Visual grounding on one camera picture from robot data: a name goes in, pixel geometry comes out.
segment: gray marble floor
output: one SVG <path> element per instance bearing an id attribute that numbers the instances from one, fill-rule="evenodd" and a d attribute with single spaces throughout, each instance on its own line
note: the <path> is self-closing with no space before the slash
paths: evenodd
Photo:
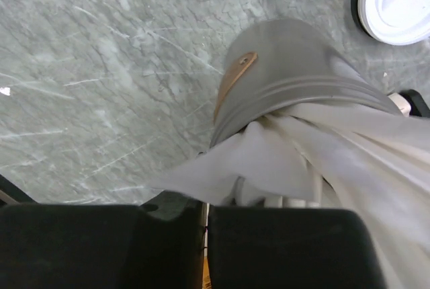
<path id="1" fill-rule="evenodd" d="M 153 197 L 145 180 L 208 147 L 226 49 L 263 19 L 303 19 L 371 84 L 430 101 L 430 42 L 372 40 L 349 0 L 0 0 L 0 15 L 0 173 L 39 202 Z"/>

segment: marble tile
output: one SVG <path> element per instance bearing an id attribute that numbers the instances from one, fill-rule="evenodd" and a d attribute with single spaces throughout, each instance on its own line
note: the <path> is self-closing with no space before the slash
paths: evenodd
<path id="1" fill-rule="evenodd" d="M 303 19 L 382 91 L 430 101 L 429 41 L 372 40 L 349 0 L 0 0 L 0 14 L 0 173 L 39 202 L 154 196 L 145 180 L 207 149 L 226 49 L 263 19 Z"/>

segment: white plastic bag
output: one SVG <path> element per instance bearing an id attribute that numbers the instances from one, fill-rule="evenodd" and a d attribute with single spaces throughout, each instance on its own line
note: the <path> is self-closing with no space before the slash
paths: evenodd
<path id="1" fill-rule="evenodd" d="M 369 228 L 389 288 L 428 289 L 429 132 L 428 120 L 365 106 L 299 104 L 250 123 L 152 185 L 211 204 L 265 198 L 279 206 L 285 196 L 287 206 L 351 209 Z"/>

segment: brown leather tag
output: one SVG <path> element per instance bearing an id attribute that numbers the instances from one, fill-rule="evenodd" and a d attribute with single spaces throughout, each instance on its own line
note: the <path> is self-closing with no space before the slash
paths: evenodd
<path id="1" fill-rule="evenodd" d="M 218 100 L 214 111 L 214 121 L 220 110 L 220 106 L 231 90 L 236 81 L 246 72 L 246 70 L 257 60 L 256 52 L 247 52 L 238 59 L 236 59 L 221 80 L 220 89 L 218 91 Z"/>

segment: white lid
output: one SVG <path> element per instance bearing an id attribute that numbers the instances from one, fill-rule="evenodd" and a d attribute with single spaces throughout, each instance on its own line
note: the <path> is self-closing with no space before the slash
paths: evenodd
<path id="1" fill-rule="evenodd" d="M 369 35 L 387 44 L 430 37 L 430 0 L 358 0 L 358 16 Z"/>

